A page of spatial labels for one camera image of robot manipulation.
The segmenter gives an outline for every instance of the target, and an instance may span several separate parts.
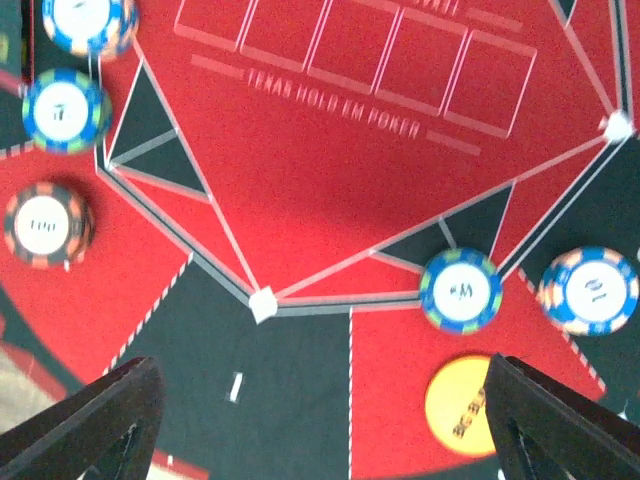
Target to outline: yellow disc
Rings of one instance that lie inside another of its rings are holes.
[[[495,453],[485,409],[484,380],[490,358],[470,355],[445,365],[429,384],[427,422],[450,450],[480,457]]]

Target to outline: stacked poker chip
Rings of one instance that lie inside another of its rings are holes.
[[[466,335],[493,320],[502,303],[502,284],[489,258],[471,248],[446,250],[427,265],[420,301],[438,329]]]
[[[607,335],[621,329],[638,303],[638,276],[618,252],[576,248],[545,270],[538,301],[551,321],[572,335]]]
[[[34,268],[81,262],[95,232],[93,212],[74,191],[39,182],[14,195],[4,217],[9,251]]]
[[[135,0],[44,0],[44,28],[63,50],[110,61],[133,45],[139,13]]]
[[[106,136],[113,107],[107,92],[88,76],[59,68],[43,73],[29,87],[22,120],[38,148],[74,154],[93,148]]]

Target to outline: black and orange poker chip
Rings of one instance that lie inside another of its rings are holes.
[[[38,207],[45,203],[55,205],[56,215],[52,214],[52,210],[36,208],[36,203],[31,202],[34,199],[40,202]],[[23,210],[29,202],[30,208]],[[60,218],[61,213],[66,215],[66,219]],[[52,231],[55,231],[55,235],[47,237]],[[71,262],[82,261],[93,240],[94,231],[95,221],[87,202],[74,191],[60,185],[36,183],[14,195],[7,204],[4,218],[5,242],[11,253],[34,268],[66,266]],[[29,248],[35,245],[33,238],[31,241],[24,238],[25,235],[32,234],[39,235],[37,240],[42,247],[40,251]],[[52,239],[55,244],[47,248],[46,242]]]

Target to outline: beige floor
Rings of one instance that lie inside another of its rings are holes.
[[[0,347],[0,435],[54,403]],[[152,465],[147,480],[189,479]]]

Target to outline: white chip center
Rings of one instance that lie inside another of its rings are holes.
[[[84,92],[69,82],[45,87],[34,105],[38,130],[56,142],[67,142],[80,135],[89,121],[89,102]]]
[[[109,23],[111,0],[57,0],[53,21],[74,43],[99,35]]]
[[[49,255],[64,245],[69,233],[69,216],[53,197],[34,197],[18,210],[15,231],[18,241],[31,253]]]
[[[489,280],[482,270],[467,263],[454,263],[436,277],[435,305],[454,322],[471,320],[487,307],[491,297]]]
[[[571,311],[588,322],[614,318],[627,298],[627,283],[613,265],[592,260],[580,265],[567,282]]]

